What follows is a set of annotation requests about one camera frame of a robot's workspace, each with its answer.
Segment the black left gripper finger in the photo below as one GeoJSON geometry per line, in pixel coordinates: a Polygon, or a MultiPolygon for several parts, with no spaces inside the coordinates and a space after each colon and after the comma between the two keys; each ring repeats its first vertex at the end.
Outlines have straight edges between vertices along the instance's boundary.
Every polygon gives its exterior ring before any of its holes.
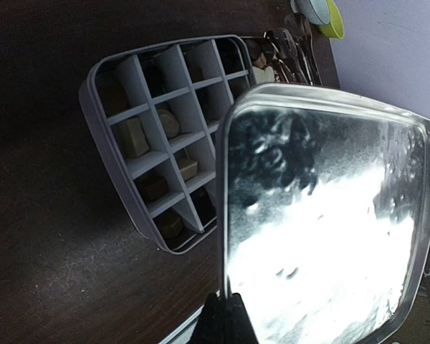
{"type": "Polygon", "coordinates": [[[227,300],[215,293],[206,298],[191,342],[197,344],[258,344],[239,293],[227,300]]]}

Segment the bunny print tin lid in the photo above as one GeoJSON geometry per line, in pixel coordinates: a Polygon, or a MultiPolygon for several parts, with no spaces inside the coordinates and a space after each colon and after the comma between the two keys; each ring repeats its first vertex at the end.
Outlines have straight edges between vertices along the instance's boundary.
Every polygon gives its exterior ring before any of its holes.
{"type": "Polygon", "coordinates": [[[264,83],[217,143],[221,298],[232,343],[384,343],[430,245],[430,119],[342,90],[264,83]]]}

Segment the white divided tin box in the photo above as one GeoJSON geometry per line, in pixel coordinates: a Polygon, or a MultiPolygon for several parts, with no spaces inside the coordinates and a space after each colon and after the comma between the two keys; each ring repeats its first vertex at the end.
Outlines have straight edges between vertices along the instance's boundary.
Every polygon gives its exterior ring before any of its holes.
{"type": "Polygon", "coordinates": [[[79,101],[142,237],[181,255],[216,229],[216,132],[254,84],[236,35],[180,39],[103,58],[79,101]]]}

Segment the red chocolate tray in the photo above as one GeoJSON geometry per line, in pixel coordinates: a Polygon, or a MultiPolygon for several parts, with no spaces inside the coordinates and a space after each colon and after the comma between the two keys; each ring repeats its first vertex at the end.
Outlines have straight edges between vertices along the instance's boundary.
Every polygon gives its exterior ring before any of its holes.
{"type": "Polygon", "coordinates": [[[285,28],[266,31],[262,37],[242,37],[247,46],[257,84],[265,82],[311,85],[305,75],[297,44],[285,28]]]}

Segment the metal serving tongs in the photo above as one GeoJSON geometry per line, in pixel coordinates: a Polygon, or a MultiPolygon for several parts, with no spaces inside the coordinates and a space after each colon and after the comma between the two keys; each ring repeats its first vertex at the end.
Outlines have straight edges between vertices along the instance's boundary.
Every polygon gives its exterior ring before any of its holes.
{"type": "Polygon", "coordinates": [[[280,54],[295,70],[296,78],[308,85],[323,84],[315,61],[312,46],[312,30],[303,14],[289,14],[284,26],[274,31],[280,46],[280,54]]]}

